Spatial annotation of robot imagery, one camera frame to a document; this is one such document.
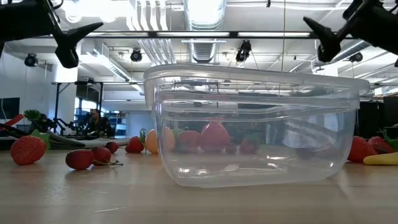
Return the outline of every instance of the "ceiling light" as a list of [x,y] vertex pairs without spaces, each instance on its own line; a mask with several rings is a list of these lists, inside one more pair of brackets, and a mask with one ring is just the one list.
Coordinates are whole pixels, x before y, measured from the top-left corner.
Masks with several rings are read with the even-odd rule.
[[226,40],[181,40],[183,44],[226,44]]
[[229,32],[158,32],[157,35],[159,37],[228,37]]
[[238,37],[308,37],[309,32],[239,32]]

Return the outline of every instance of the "red object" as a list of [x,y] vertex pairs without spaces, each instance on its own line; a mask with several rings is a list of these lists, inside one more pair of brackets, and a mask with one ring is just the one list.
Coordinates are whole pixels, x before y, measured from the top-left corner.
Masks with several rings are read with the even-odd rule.
[[130,139],[129,144],[125,148],[128,153],[141,153],[144,150],[143,143],[139,140],[138,136]]
[[109,149],[105,147],[94,147],[91,151],[94,153],[94,166],[104,166],[111,162],[112,153]]
[[395,152],[393,148],[381,137],[373,137],[369,139],[368,143],[371,144],[376,151],[380,151],[380,154]]
[[5,122],[4,124],[7,126],[12,126],[12,125],[18,123],[22,119],[24,119],[24,115],[19,114],[15,118],[12,118],[11,120]]
[[354,136],[348,160],[351,162],[363,163],[365,157],[373,155],[377,155],[377,152],[373,149],[372,145],[364,138]]
[[243,139],[239,151],[241,154],[255,154],[257,146],[258,144],[255,140]]
[[178,135],[181,150],[183,152],[197,153],[200,133],[197,131],[183,131]]
[[108,142],[106,143],[105,147],[109,149],[112,154],[114,154],[119,149],[119,145],[116,142]]
[[87,149],[79,149],[69,152],[65,158],[68,167],[75,170],[85,170],[91,166],[94,153]]
[[236,151],[237,151],[237,149],[234,144],[229,144],[229,146],[227,146],[225,149],[225,152],[229,155],[235,155]]
[[11,157],[17,165],[29,165],[44,156],[45,143],[34,136],[23,136],[11,146]]
[[221,123],[210,122],[201,132],[200,147],[206,152],[220,152],[229,145],[229,134]]

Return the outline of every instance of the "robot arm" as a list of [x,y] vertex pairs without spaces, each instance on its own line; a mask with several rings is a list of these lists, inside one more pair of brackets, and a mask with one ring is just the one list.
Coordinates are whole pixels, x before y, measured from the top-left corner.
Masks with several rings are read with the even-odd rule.
[[77,43],[103,25],[102,22],[97,22],[62,32],[59,18],[55,13],[62,3],[53,7],[51,0],[31,0],[10,4],[11,2],[9,0],[9,4],[0,5],[0,21],[7,21],[0,23],[0,50],[4,48],[4,43],[7,41],[52,34],[58,44],[55,54],[65,68],[78,66]]
[[398,54],[398,16],[383,8],[379,0],[354,0],[343,13],[347,23],[333,33],[313,19],[304,17],[304,21],[320,39],[318,58],[322,62],[330,62],[341,50],[340,42],[351,34],[355,38],[363,39],[375,47]]

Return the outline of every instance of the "spotlight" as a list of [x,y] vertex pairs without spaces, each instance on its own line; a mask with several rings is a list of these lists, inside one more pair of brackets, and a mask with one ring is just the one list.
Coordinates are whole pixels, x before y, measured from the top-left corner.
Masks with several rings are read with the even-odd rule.
[[140,62],[142,60],[141,49],[133,49],[130,59],[133,62]]
[[244,40],[236,55],[237,62],[244,62],[249,58],[251,51],[250,40]]
[[348,58],[348,60],[350,62],[360,62],[363,59],[363,55],[361,54],[361,52],[356,53],[354,55],[352,55],[350,58]]
[[39,61],[36,58],[36,54],[27,54],[25,58],[25,65],[28,67],[36,67],[39,65]]

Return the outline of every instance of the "table surface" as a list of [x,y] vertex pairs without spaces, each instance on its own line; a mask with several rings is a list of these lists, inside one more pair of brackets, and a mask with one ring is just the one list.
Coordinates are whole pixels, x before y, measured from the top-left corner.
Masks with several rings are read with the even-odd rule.
[[398,167],[346,164],[321,182],[199,189],[168,177],[155,155],[72,171],[67,151],[17,166],[0,152],[0,223],[397,223]]

